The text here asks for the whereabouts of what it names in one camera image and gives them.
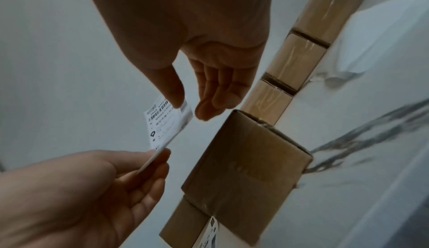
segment row of boxes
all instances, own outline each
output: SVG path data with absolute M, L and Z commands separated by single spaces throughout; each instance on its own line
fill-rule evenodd
M 242 110 L 275 125 L 361 3 L 310 0 Z
M 247 244 L 258 242 L 312 161 L 273 126 L 361 1 L 306 5 L 242 111 L 231 113 L 182 185 L 183 199 L 160 233 L 168 246 L 207 247 L 196 240 L 210 217 Z

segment sticker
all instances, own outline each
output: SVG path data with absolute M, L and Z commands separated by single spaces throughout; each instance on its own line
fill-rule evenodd
M 160 96 L 144 114 L 151 148 L 156 149 L 156 153 L 140 168 L 139 173 L 146 169 L 167 148 L 168 144 L 188 125 L 193 117 L 191 107 L 186 100 L 180 108 L 175 109 L 164 96 Z
M 219 231 L 218 221 L 211 217 L 210 224 L 207 226 L 206 232 L 202 235 L 202 240 L 197 246 L 198 248 L 216 248 L 218 246 L 217 234 Z

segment hand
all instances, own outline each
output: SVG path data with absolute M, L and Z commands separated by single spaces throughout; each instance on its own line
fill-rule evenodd
M 179 50 L 197 76 L 195 115 L 236 107 L 255 78 L 269 33 L 271 0 L 94 0 L 125 56 L 175 108 L 183 85 Z
M 92 151 L 0 175 L 0 246 L 117 248 L 164 192 L 165 150 Z

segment white wall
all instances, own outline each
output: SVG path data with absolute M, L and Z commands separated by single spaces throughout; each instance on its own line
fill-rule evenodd
M 308 0 L 273 0 L 266 69 Z M 196 80 L 174 63 L 190 104 Z M 157 90 L 121 54 L 91 0 L 0 0 L 0 163 L 7 170 L 91 149 L 149 149 L 143 111 Z M 227 114 L 193 121 L 171 145 L 163 200 L 124 247 L 157 247 L 180 185 Z

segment white paper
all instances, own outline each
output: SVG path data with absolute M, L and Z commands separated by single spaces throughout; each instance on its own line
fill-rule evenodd
M 429 0 L 388 0 L 351 16 L 313 72 L 311 81 L 349 79 L 400 42 L 429 10 Z
M 168 144 L 188 125 L 192 117 L 192 110 L 186 100 L 179 109 L 173 108 L 164 96 L 156 100 L 145 112 L 151 148 L 156 149 L 156 153 L 140 168 L 139 173 L 167 148 Z
M 216 248 L 218 246 L 218 238 L 216 237 L 219 232 L 219 224 L 218 221 L 214 218 L 210 218 L 210 224 L 207 226 L 204 235 L 202 235 L 202 239 L 200 244 L 197 246 L 198 248 Z

